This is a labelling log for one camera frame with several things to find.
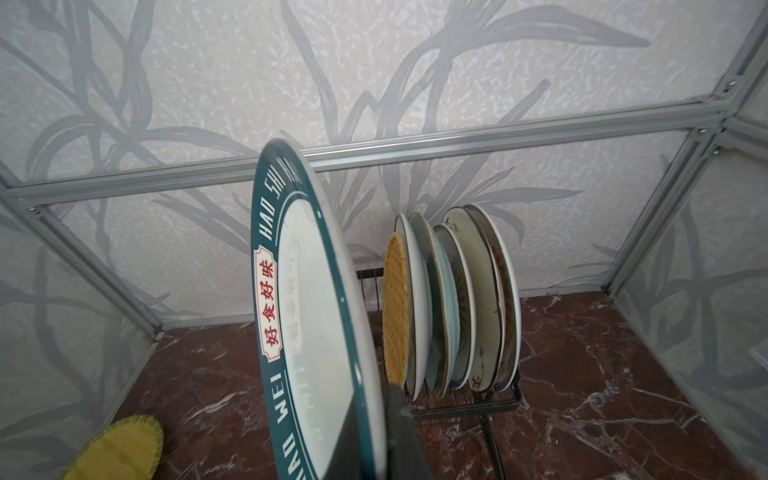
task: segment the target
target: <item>metal rail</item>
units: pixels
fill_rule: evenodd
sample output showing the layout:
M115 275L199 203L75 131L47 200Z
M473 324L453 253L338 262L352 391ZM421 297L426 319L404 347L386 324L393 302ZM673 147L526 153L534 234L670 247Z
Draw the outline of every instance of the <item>metal rail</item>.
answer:
M723 121L714 128L697 125L674 158L664 178L646 205L617 259L603 279L603 290L615 298L637 272L651 247L695 186L718 146L739 148L755 155L768 154L764 130L737 120L742 106L761 84L768 70L768 6L755 21L726 74L713 93L730 102Z
M5 189L2 183L0 183L0 192ZM0 197L0 205L8 209L19 223L36 233L44 245L63 261L69 263L150 337L154 337L161 331L161 322L154 313L131 293L88 247L61 224L48 208L24 209L2 197Z
M522 121L437 134L413 135L301 150L316 171L370 167L437 157L503 151L659 131L714 127L730 107L723 98L694 99L639 108ZM148 194L253 179L258 156L129 170L10 188L5 195L36 207L121 195Z
M768 127L737 118L729 118L723 126L725 130L717 135L718 145L737 148L768 161Z

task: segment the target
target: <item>ceramic plate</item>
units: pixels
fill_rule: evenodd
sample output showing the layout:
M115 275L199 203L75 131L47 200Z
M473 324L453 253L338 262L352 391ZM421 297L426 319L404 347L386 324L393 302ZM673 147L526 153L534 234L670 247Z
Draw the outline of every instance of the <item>ceramic plate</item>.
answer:
M465 205L473 219L480 226L480 230L491 246L494 261L502 277L502 289L504 290L505 332L504 347L502 348L502 360L496 376L496 389L507 389L512 383L512 378L518 369L520 361L520 332L522 328L520 317L520 296L518 295L518 282L515 279L515 271L509 259L509 252L499 234L495 223L490 216L477 205Z
M467 260L453 230L445 225L435 225L435 235L440 240L451 265L458 302L459 340L456 361L451 376L451 388L460 389L467 383L475 356L476 319L475 294L469 278Z
M347 477L356 464L344 458L359 452L364 475L384 479L384 405L360 287L315 174L287 142L261 151L251 207L253 303L278 476Z
M483 392L494 385L498 371L498 359L504 345L504 317L499 308L503 299L498 295L498 269L493 256L480 233L480 229L469 213L461 207L454 207L445 213L443 222L453 230L458 244L464 251L475 294L477 316L477 343L472 368L469 373L469 388Z
M404 214L398 215L395 219L395 232L406 240L406 254L411 267L411 292L413 296L413 321L411 324L413 331L411 332L411 352L408 357L406 388L410 396L416 400L422 385L424 385L429 344L432 341L432 301L429 298L427 267L411 224Z
M432 238L435 241L435 259L437 260L437 270L440 275L442 302L445 307L445 337L448 340L448 348L445 351L445 368L442 370L438 392L438 396L442 397L445 395L445 391L450 386L451 379L453 378L461 327L458 320L458 295L456 293L456 282L451 271L451 262L448 260L448 254L445 253L445 248L440 238L434 233L434 229Z
M446 282L448 278L451 281L453 278L448 271L448 266L446 266L445 271L440 267L439 257L442 246L435 238L432 228L419 213L411 215L409 222L426 261L432 299L432 342L429 347L425 380L432 393L441 397L445 395L450 381L452 367L450 359L452 335L450 331L453 328L452 323L458 325L458 305L446 298L450 287ZM451 321L450 318L453 316L455 316L455 320Z

